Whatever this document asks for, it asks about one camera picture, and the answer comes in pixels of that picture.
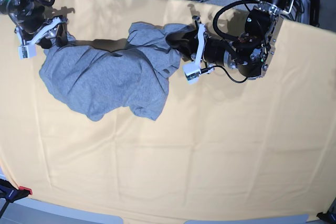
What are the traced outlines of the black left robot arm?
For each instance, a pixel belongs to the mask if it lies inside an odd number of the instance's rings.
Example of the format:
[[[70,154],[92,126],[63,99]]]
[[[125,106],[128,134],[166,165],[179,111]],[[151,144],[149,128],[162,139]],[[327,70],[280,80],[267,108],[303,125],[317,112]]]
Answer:
[[[239,0],[221,8],[214,16],[212,26],[219,38],[210,36],[200,17],[193,16],[195,29],[167,36],[171,48],[179,51],[188,63],[183,66],[189,83],[195,83],[203,74],[215,68],[224,71],[237,69],[245,80],[263,77],[275,51],[277,32],[283,14],[290,14],[295,0]],[[253,5],[240,36],[220,30],[219,18],[239,5]]]

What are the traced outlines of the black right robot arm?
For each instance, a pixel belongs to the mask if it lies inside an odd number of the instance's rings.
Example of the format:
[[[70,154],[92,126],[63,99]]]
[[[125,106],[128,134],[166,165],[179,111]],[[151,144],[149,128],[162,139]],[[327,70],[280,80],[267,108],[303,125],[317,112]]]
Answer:
[[[15,24],[22,58],[31,58],[36,46],[49,49],[68,43],[67,18],[51,13],[55,0],[1,0],[1,14]]]

